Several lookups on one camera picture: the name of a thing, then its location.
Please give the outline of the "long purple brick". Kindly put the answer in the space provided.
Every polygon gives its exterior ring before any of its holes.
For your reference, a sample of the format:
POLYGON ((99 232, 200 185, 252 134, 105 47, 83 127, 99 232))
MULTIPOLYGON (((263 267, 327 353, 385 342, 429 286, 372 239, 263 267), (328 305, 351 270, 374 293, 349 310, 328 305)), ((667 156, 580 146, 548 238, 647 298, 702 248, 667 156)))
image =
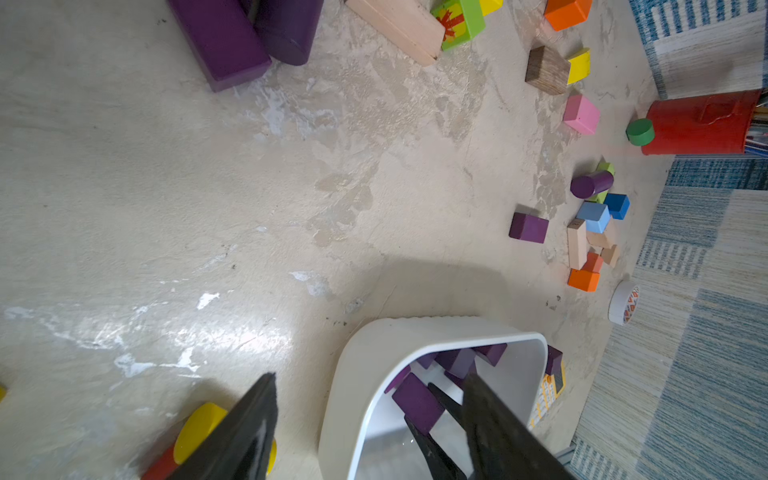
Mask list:
POLYGON ((272 60, 239 2, 169 0, 168 5, 212 91, 262 77, 272 60))

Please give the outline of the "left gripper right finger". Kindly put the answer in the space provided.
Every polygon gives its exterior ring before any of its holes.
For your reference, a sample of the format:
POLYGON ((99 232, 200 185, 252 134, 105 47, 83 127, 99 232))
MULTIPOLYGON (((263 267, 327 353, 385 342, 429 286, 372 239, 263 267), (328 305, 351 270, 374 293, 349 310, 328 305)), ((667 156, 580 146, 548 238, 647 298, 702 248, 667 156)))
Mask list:
POLYGON ((476 374, 463 383, 461 424, 475 479, 572 477, 476 374))

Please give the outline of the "small purple cube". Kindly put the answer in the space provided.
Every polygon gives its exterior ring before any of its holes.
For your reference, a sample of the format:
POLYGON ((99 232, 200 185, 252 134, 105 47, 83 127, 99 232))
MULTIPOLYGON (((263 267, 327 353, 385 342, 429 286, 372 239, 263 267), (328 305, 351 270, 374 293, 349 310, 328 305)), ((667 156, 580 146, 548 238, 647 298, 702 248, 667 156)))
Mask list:
POLYGON ((413 373, 409 373, 395 389, 393 401, 405 417, 424 434, 429 435, 445 408, 428 387, 413 373))

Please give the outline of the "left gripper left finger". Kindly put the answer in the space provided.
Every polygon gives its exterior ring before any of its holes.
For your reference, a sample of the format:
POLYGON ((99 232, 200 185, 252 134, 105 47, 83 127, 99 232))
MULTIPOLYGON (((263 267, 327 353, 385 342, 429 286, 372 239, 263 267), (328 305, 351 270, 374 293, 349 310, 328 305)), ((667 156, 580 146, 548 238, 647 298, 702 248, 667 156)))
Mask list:
POLYGON ((276 375, 262 375, 170 475, 172 479, 265 479, 278 420, 276 375))

